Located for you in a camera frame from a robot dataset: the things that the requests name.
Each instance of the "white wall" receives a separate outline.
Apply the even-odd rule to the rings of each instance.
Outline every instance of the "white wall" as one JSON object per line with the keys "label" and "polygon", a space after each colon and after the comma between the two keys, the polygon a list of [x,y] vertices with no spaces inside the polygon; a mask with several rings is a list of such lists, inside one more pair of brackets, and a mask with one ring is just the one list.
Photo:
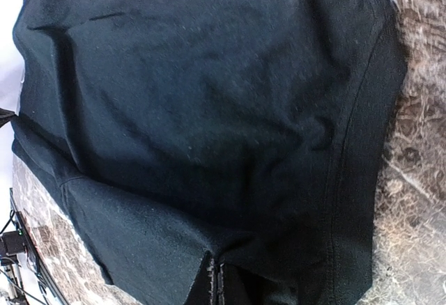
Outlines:
{"label": "white wall", "polygon": [[[23,59],[16,50],[12,30],[23,0],[0,0],[0,107],[16,110],[22,77]],[[0,228],[9,218],[9,188],[12,186],[12,160],[10,145],[13,131],[10,125],[0,129]],[[2,275],[0,288],[7,290],[8,282]]]}

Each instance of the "marble countertop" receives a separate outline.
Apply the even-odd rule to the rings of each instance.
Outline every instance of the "marble countertop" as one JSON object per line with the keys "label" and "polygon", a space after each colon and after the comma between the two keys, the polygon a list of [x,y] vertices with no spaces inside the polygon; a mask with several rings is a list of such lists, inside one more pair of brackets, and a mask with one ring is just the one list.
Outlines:
{"label": "marble countertop", "polygon": [[[376,189],[374,285],[358,305],[446,305],[446,0],[395,0],[409,71]],[[15,203],[72,305],[139,304],[106,286],[72,224],[17,158]]]}

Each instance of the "black fabric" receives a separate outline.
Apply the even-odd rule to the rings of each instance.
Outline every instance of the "black fabric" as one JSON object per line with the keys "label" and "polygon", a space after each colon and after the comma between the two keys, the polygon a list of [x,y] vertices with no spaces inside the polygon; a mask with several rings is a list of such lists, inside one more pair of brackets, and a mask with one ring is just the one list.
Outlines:
{"label": "black fabric", "polygon": [[0,108],[0,128],[6,123],[9,123],[14,116],[15,113],[13,111]]}
{"label": "black fabric", "polygon": [[371,285],[389,0],[25,0],[14,152],[143,304],[347,305]]}

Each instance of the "granite surface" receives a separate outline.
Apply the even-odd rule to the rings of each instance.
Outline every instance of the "granite surface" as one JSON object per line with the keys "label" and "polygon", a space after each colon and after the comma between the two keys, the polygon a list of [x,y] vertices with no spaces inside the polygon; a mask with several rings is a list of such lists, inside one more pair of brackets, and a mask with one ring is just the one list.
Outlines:
{"label": "granite surface", "polygon": [[[358,305],[446,305],[446,0],[394,0],[409,72],[376,190],[374,285]],[[72,305],[138,304],[103,283],[71,223],[15,160],[14,199]]]}

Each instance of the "wire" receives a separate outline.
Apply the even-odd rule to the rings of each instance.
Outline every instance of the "wire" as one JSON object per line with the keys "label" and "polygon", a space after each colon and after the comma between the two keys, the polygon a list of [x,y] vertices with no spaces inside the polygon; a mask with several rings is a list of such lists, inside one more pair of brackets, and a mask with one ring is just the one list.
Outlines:
{"label": "wire", "polygon": [[8,256],[0,256],[0,260],[8,260],[14,265],[18,265],[19,267],[22,267],[19,263],[15,262],[12,258],[9,258]]}
{"label": "wire", "polygon": [[29,294],[28,292],[26,292],[25,290],[23,290],[23,288],[19,287],[3,270],[0,269],[0,272],[5,275],[5,277],[8,279],[9,283],[11,283],[16,289],[22,291],[25,295],[27,295],[28,297],[34,299],[36,302],[38,302],[39,304],[42,305],[47,305],[44,302],[42,302],[40,299],[34,297],[33,295]]}
{"label": "wire", "polygon": [[28,267],[29,270],[31,270],[34,274],[37,274],[37,271],[35,268],[32,268],[30,263],[29,263],[29,251],[28,251],[28,247],[25,246],[25,254],[26,254],[26,266]]}
{"label": "wire", "polygon": [[0,235],[2,235],[3,232],[5,231],[5,229],[9,226],[9,224],[11,224],[11,222],[13,221],[14,215],[15,215],[15,211],[11,210],[9,212],[9,220],[6,223],[6,225],[0,230]]}
{"label": "wire", "polygon": [[47,286],[46,286],[46,284],[44,284],[44,283],[43,283],[42,281],[40,281],[40,279],[39,279],[38,285],[39,285],[40,293],[42,294],[42,297],[43,297],[43,299],[45,300],[45,304],[46,304],[46,305],[49,305],[49,303],[48,303],[48,299],[47,299]]}

